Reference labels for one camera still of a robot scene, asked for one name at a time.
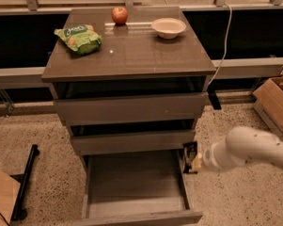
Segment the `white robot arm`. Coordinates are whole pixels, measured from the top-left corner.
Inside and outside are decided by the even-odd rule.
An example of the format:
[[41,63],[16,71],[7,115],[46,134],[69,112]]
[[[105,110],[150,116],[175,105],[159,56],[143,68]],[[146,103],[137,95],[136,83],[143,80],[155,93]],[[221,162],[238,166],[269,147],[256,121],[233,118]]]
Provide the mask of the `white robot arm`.
[[267,163],[283,170],[283,140],[273,133],[239,126],[199,153],[192,169],[225,172],[254,163]]

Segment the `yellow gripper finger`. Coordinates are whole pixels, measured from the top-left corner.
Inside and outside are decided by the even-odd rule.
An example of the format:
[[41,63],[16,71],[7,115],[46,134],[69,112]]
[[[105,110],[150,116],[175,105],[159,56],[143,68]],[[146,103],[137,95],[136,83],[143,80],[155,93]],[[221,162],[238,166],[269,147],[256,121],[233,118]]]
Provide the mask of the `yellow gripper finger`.
[[200,171],[203,169],[202,154],[198,153],[192,162],[192,171]]

